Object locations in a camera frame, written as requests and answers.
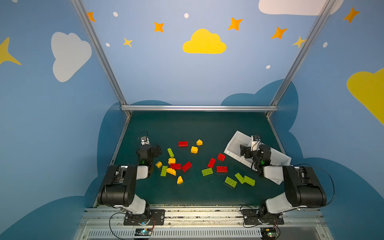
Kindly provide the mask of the green brick front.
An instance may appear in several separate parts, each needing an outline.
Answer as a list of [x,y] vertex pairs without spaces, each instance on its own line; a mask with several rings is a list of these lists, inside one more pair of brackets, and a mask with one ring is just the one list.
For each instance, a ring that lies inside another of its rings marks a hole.
[[233,180],[232,178],[230,178],[230,177],[226,177],[226,179],[225,179],[225,183],[227,184],[227,185],[229,185],[230,187],[232,187],[232,188],[235,188],[236,186],[237,186],[237,181],[235,181],[235,180]]

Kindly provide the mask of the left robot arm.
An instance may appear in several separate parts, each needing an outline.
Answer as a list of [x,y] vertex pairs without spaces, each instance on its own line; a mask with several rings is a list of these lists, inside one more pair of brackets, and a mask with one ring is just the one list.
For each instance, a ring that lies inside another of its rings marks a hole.
[[121,208],[133,217],[148,219],[150,207],[146,200],[136,195],[136,183],[151,176],[154,158],[161,154],[159,145],[144,144],[137,150],[137,164],[109,166],[97,196],[98,204]]

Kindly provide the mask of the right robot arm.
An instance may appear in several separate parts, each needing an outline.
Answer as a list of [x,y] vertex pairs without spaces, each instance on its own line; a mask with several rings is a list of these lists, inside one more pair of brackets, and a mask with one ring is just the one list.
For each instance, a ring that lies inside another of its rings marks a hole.
[[284,183],[282,194],[261,202],[259,218],[278,217],[294,209],[320,208],[328,204],[327,195],[312,167],[273,165],[272,150],[264,144],[257,147],[240,145],[240,155],[252,159],[251,169],[259,176]]

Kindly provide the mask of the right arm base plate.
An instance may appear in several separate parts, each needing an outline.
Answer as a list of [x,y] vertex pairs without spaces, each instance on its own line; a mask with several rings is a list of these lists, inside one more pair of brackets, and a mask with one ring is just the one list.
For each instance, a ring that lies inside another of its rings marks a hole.
[[268,212],[259,213],[255,209],[242,209],[240,213],[243,215],[245,225],[283,225],[285,222],[282,215],[270,214]]

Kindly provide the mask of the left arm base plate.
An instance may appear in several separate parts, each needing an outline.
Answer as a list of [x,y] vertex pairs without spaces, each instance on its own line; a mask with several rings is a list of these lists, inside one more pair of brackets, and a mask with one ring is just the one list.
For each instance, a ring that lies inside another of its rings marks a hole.
[[126,212],[124,226],[162,226],[165,220],[165,210],[145,210],[143,214]]

